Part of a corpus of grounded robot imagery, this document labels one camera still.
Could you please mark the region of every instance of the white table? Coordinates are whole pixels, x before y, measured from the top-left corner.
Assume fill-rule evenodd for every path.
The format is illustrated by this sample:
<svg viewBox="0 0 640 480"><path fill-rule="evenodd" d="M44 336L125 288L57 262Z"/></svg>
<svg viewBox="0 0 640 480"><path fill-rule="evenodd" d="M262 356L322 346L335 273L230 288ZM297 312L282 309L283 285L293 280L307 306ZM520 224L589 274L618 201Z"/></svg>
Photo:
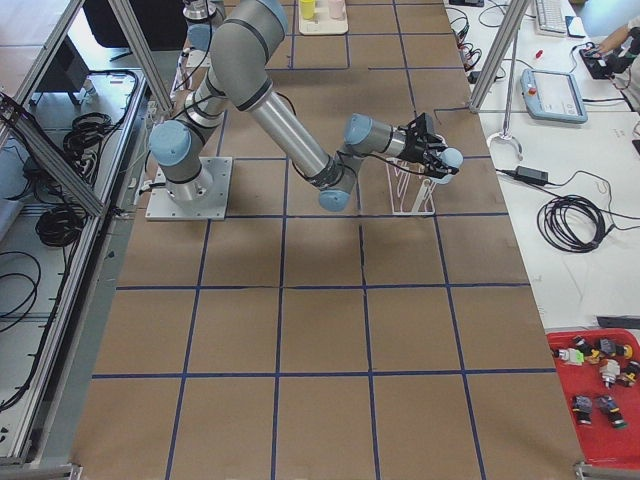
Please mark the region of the white table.
<svg viewBox="0 0 640 480"><path fill-rule="evenodd" d="M573 9L568 2L565 2L564 8L565 10L563 11L563 13L566 13L566 15L574 14ZM467 35L465 41L471 42L474 47L480 48L483 52L482 58L475 66L475 70L482 70L484 61L491 49L491 44L493 43L493 40L498 33L498 29L485 27L484 25L479 23L478 17L484 9L476 7L461 7L460 10L464 11L467 14L469 23L471 25L469 34ZM448 9L447 12L451 20L460 16L460 14L455 10ZM482 16L482 20L489 25L498 25L503 18L504 15L500 13L500 10L497 8L488 11ZM459 20L454 24L454 27L459 31L463 25L464 21ZM575 59L575 62L572 60L572 56L570 55L571 49L577 45L584 44L587 41L589 41L589 38L581 39L539 35L535 30L535 19L525 17L522 20L520 30L518 32L517 58L528 63L535 69L573 73L578 83L578 88L580 89L582 98L621 98L620 92L616 90L616 88L610 81L593 80L591 78L591 75L584 66L584 63L582 62L582 59L578 54L579 48L576 48L576 50L573 52L573 59ZM542 50L543 53L540 58L536 58L536 53L538 53L540 50ZM511 59L510 49L507 52L505 58L508 58L509 60ZM504 111L505 109L508 87L507 80L509 78L510 72L510 61L505 60L502 63L502 67L504 69L504 72L500 70L498 72L498 75L504 74L505 78L504 80L496 81L493 84L490 93L487 95L487 98L481 106L482 111ZM514 112L526 112L526 107L522 98L522 89L520 88L520 75L522 73L522 70L524 70L525 68L527 68L526 65L521 62L518 62L516 64L516 85L514 89L512 106L512 110ZM630 108L625 101L599 103L595 105L586 104L586 109L588 112L630 111Z"/></svg>
<svg viewBox="0 0 640 480"><path fill-rule="evenodd" d="M523 146L521 165L549 172L554 183L565 182L576 170L600 175L612 185L613 211L640 216L640 155L631 145L637 121L634 112L595 113L579 127L558 127L514 113L511 129ZM499 130L502 114L482 114L482 125L485 131ZM492 144L491 156L496 168L518 165L511 145ZM614 230L588 254L564 253L548 245L536 226L538 210L551 196L503 175L500 185L545 328L596 326L595 315L640 314L640 272L635 267L640 264L640 230ZM607 208L604 185L592 177L579 175L553 191L583 195ZM616 223L633 225L628 220Z"/></svg>
<svg viewBox="0 0 640 480"><path fill-rule="evenodd" d="M563 8L565 14L573 15L568 1ZM498 30L478 22L483 9L462 7L461 10L469 17L471 25L466 40L480 47L486 56ZM448 14L450 19L460 16L453 10L448 10ZM482 17L486 23L496 25L502 18L498 9ZM574 66L569 57L571 48L588 38L538 35L534 22L527 17L522 21L517 58L536 69L570 71ZM458 21L454 26L459 30L463 24ZM536 59L539 50L543 54ZM575 59L577 66L573 74L583 98L621 96L610 82L591 79L577 51ZM476 68L481 69L482 65L481 60ZM508 78L509 62L502 65ZM554 183L566 181L576 170L598 174L612 185L612 209L640 216L637 193L640 155L631 144L633 129L640 120L638 114L632 112L626 102L611 102L587 105L589 120L583 125L536 121L525 113L522 99L519 72L525 66L518 63L516 68L510 131L523 146L524 159L520 164L548 171L550 181ZM498 81L481 106L479 117L486 136L502 130L506 94L506 80ZM496 168L514 169L519 164L510 144L494 142L490 151ZM500 185L546 329L595 327L596 315L640 314L640 296L636 292L640 274L635 269L640 264L640 230L614 230L597 250L588 254L563 253L547 244L537 228L538 211L551 196L508 177L501 176ZM555 192L582 195L602 208L607 207L604 187L592 177L580 175ZM616 220L616 223L622 227L633 225L625 220Z"/></svg>

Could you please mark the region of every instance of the metal bracket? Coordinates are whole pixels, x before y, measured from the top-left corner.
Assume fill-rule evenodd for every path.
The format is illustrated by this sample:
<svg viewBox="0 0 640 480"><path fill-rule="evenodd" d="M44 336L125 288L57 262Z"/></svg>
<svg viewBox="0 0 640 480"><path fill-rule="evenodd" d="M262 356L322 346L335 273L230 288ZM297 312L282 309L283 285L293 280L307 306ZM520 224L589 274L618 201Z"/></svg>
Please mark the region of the metal bracket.
<svg viewBox="0 0 640 480"><path fill-rule="evenodd" d="M147 206L148 220L224 220L229 199L231 182L231 157L203 157L200 159L204 168L213 177L213 187L203 197L193 202L176 202L164 187L151 191ZM165 177L158 169L155 183L164 183Z"/></svg>

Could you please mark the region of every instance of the power adapter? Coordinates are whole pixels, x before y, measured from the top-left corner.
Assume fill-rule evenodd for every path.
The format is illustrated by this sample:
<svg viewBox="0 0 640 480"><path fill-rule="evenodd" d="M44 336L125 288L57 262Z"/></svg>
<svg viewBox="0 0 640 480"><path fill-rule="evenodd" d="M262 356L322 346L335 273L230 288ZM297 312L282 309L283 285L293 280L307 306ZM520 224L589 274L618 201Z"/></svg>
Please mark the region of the power adapter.
<svg viewBox="0 0 640 480"><path fill-rule="evenodd" d="M467 81L471 84L471 85L475 85L476 82L478 81L478 78L480 77L480 74L482 73L482 70L476 70L473 72L469 72L469 75L467 76ZM496 75L496 78L493 79L493 81L495 82L496 80L500 80L503 77L498 77Z"/></svg>
<svg viewBox="0 0 640 480"><path fill-rule="evenodd" d="M526 183L528 185L538 185L539 187L544 187L547 183L549 183L549 174L542 170L536 170L535 168L528 167L516 167L514 170L505 171L510 177L513 177L514 180L517 180L522 183Z"/></svg>

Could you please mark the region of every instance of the white wire stand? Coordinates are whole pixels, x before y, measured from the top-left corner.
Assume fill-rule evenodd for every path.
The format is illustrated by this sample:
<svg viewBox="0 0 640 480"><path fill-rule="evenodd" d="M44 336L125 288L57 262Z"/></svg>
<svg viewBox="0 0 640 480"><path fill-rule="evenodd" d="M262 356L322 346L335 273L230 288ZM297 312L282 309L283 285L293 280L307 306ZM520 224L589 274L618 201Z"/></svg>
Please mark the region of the white wire stand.
<svg viewBox="0 0 640 480"><path fill-rule="evenodd" d="M399 158L388 158L387 180L389 182L389 198L391 213L396 216L431 216L434 215L433 191L436 183L428 177L420 177L405 172L400 168L409 168L410 164Z"/></svg>

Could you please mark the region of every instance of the white tray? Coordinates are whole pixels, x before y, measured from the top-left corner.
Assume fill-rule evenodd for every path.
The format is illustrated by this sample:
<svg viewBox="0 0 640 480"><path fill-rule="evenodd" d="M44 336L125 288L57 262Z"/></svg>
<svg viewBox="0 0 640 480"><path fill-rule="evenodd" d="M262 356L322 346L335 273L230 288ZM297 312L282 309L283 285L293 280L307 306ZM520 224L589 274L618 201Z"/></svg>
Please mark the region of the white tray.
<svg viewBox="0 0 640 480"><path fill-rule="evenodd" d="M302 18L300 2L298 2L298 29L302 35L342 35L349 30L347 9L345 7L341 20L329 16L329 0L316 0L313 20Z"/></svg>

